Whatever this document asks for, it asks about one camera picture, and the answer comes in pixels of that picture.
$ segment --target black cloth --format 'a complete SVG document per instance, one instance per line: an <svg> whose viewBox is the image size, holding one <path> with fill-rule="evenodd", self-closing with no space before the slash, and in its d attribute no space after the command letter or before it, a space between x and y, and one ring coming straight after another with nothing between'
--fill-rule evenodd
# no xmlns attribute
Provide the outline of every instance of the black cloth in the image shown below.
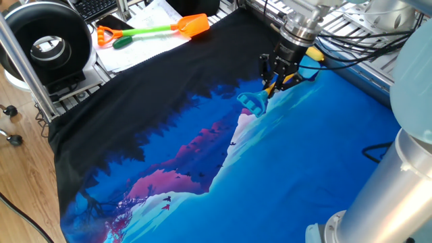
<svg viewBox="0 0 432 243"><path fill-rule="evenodd" d="M89 175L107 171L108 158L144 161L139 146L148 141L137 132L173 125L169 117L189 105L187 93L211 97L219 85L259 78L258 56L272 52L276 40L260 20L238 10L190 42L126 70L53 120L49 144L61 215L79 191L98 184Z"/></svg>

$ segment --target blue cloth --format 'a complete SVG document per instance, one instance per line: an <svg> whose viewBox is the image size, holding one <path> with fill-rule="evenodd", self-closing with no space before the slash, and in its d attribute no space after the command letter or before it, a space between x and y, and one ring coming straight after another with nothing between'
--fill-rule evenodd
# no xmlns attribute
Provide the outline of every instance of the blue cloth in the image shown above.
<svg viewBox="0 0 432 243"><path fill-rule="evenodd" d="M262 89L269 33L237 11L212 38L134 67L53 122L68 242L297 243L350 206L376 168L361 150L399 126L331 71L251 115L236 97ZM177 69L157 72L167 65Z"/></svg>

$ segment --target green handle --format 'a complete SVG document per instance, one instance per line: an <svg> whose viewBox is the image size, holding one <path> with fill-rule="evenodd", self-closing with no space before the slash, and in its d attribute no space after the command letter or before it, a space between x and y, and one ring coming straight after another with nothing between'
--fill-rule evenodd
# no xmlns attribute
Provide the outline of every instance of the green handle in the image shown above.
<svg viewBox="0 0 432 243"><path fill-rule="evenodd" d="M124 37L121 37L121 38L117 39L116 41L114 41L113 47L114 47L114 49L120 49L120 48L128 45L129 43L132 43L132 41L134 41L132 39L132 36L124 36Z"/></svg>
<svg viewBox="0 0 432 243"><path fill-rule="evenodd" d="M123 30L123 36L133 36L135 34L146 34L146 33L154 33L154 32L167 31L167 30L171 30L171 25L150 27L150 28L141 28L141 29L132 29L132 30Z"/></svg>

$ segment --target blue fabric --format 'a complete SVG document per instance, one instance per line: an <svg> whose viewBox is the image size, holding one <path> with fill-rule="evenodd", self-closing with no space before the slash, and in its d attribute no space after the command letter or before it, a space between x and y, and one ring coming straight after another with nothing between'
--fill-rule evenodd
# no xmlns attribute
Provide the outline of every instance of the blue fabric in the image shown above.
<svg viewBox="0 0 432 243"><path fill-rule="evenodd" d="M89 195L107 202L130 187L119 204L139 201L121 211L102 204L112 212L105 217L94 209L92 224L105 226L101 242L303 242L307 225L347 209L376 168L361 150L399 130L391 111L321 72L277 93L257 119L236 96L261 86L240 82L229 97L192 97L197 105L175 128L142 147L146 163L123 159L109 164L110 175L100 171ZM63 217L70 242L81 241L74 230L88 206L78 194Z"/></svg>

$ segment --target wooden floor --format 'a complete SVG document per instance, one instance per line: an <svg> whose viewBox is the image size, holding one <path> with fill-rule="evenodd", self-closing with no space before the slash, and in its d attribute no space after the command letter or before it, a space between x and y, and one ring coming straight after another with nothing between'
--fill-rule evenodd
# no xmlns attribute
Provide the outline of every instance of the wooden floor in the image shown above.
<svg viewBox="0 0 432 243"><path fill-rule="evenodd" d="M13 147L0 136L0 192L35 220L54 240L64 243L59 226L59 203L54 154L34 117L30 93L14 88L0 67L0 104L14 105L19 115L0 113L0 128L24 139ZM0 243L46 242L28 223L0 202Z"/></svg>

